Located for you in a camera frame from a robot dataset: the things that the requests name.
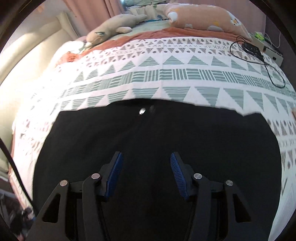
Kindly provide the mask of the black shirt with yellow stripes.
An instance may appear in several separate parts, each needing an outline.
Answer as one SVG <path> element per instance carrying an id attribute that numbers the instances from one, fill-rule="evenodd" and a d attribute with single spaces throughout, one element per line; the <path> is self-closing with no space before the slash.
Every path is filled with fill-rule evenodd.
<path id="1" fill-rule="evenodd" d="M 34 203 L 41 208 L 61 180 L 85 180 L 117 151 L 122 171 L 103 205 L 110 240 L 185 239 L 194 201 L 178 192 L 173 152 L 211 181 L 233 181 L 269 236 L 280 201 L 281 157 L 262 114 L 156 99 L 62 111 L 36 162 Z"/>

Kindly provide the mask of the patterned white duvet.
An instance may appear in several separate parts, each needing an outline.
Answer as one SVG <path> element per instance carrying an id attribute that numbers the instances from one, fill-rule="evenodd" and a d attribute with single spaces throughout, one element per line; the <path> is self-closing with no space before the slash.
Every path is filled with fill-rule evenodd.
<path id="1" fill-rule="evenodd" d="M 281 155 L 280 205 L 269 234 L 275 240 L 295 210 L 295 90 L 269 58 L 259 64 L 234 42 L 219 38 L 136 39 L 50 65 L 34 85 L 13 124 L 14 158 L 29 194 L 38 154 L 63 110 L 106 106 L 132 98 L 161 98 L 261 113 Z"/>

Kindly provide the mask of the cream padded headboard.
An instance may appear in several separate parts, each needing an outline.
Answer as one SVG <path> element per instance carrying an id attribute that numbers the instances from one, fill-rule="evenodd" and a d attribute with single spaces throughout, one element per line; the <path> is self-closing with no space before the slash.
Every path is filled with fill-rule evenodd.
<path id="1" fill-rule="evenodd" d="M 78 38 L 66 12 L 61 12 L 53 21 L 39 29 L 19 37 L 1 51 L 1 82 L 15 66 L 25 60 L 33 73 L 41 73 L 48 66 L 55 52 L 66 42 Z"/>

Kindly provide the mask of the white bedside table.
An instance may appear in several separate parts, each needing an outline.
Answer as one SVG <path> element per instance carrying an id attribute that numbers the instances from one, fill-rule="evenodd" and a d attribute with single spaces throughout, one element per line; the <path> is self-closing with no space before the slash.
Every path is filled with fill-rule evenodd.
<path id="1" fill-rule="evenodd" d="M 252 44 L 257 46 L 261 52 L 265 53 L 270 57 L 279 67 L 281 67 L 283 62 L 283 55 L 277 51 L 273 45 L 269 44 L 266 40 L 260 40 L 255 35 L 251 34 Z"/>

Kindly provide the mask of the beige seal plush toy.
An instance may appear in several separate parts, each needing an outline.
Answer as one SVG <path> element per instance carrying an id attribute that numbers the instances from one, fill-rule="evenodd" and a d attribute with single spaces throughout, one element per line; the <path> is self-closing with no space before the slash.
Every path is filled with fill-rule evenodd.
<path id="1" fill-rule="evenodd" d="M 145 14 L 116 15 L 103 22 L 99 27 L 96 27 L 94 30 L 92 30 L 86 36 L 86 41 L 92 45 L 101 44 L 115 35 L 130 33 L 137 24 L 145 21 L 146 19 L 147 15 Z"/>

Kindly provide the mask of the orange floral pillow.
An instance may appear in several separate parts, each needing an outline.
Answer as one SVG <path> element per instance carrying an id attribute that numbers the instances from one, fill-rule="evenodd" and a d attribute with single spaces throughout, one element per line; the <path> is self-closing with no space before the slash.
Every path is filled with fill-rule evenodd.
<path id="1" fill-rule="evenodd" d="M 169 3 L 164 7 L 164 14 L 172 27 L 230 33 L 252 41 L 243 23 L 219 6 Z"/>

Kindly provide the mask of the left pink curtain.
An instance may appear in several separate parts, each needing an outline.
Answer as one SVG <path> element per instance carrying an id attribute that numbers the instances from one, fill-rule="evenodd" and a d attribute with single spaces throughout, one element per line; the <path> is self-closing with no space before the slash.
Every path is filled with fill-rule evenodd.
<path id="1" fill-rule="evenodd" d="M 64 3 L 90 30 L 124 13 L 122 3 L 118 0 L 65 0 Z"/>

